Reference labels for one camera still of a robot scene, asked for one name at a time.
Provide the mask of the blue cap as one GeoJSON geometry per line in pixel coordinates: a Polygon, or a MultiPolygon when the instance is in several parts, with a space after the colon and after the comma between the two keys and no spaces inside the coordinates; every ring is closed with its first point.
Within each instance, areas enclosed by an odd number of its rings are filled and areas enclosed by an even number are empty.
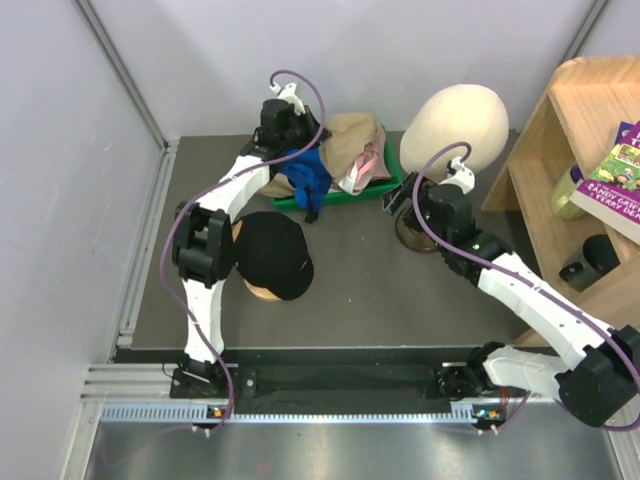
{"type": "Polygon", "coordinates": [[[332,177],[322,163],[319,149],[308,150],[289,160],[280,173],[294,188],[295,202],[306,212],[304,221],[314,223],[332,184],[332,177]]]}

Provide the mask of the pink and white cap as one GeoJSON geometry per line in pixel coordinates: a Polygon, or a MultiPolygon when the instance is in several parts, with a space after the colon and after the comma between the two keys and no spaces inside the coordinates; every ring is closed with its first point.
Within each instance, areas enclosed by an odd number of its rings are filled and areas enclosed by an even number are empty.
{"type": "Polygon", "coordinates": [[[360,195],[373,180],[386,180],[391,173],[385,162],[386,133],[381,124],[376,126],[376,137],[367,143],[363,152],[339,179],[338,187],[349,195],[360,195]]]}

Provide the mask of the black cap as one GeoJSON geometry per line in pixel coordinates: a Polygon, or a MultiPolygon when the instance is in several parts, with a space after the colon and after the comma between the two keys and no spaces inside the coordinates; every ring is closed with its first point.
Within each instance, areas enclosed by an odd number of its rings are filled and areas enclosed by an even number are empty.
{"type": "Polygon", "coordinates": [[[258,211],[240,217],[233,226],[233,255],[245,283],[278,300],[301,297],[314,278],[301,226],[279,212],[258,211]]]}

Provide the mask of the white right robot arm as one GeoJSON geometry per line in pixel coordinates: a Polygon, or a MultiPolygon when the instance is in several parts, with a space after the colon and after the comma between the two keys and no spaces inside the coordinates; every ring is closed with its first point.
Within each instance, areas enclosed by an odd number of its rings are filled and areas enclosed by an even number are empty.
{"type": "Polygon", "coordinates": [[[611,419],[639,393],[638,330],[615,328],[580,310],[500,238],[479,228],[467,195],[472,187],[457,177],[435,184],[412,174],[382,197],[388,214],[410,200],[410,226],[434,241],[447,266],[507,306],[555,352],[488,343],[468,360],[469,388],[481,396],[500,386],[542,394],[582,423],[613,430],[611,419]]]}

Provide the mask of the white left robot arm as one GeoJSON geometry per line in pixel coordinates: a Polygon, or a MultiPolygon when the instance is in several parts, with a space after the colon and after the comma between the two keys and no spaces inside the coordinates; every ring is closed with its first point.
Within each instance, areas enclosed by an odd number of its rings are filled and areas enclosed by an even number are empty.
{"type": "Polygon", "coordinates": [[[309,107],[295,94],[263,102],[260,123],[218,183],[179,204],[164,254],[186,295],[178,303],[187,314],[188,334],[179,368],[205,396],[228,385],[221,358],[222,293],[234,267],[232,223],[251,197],[266,186],[284,161],[315,147],[327,137],[309,107]]]}

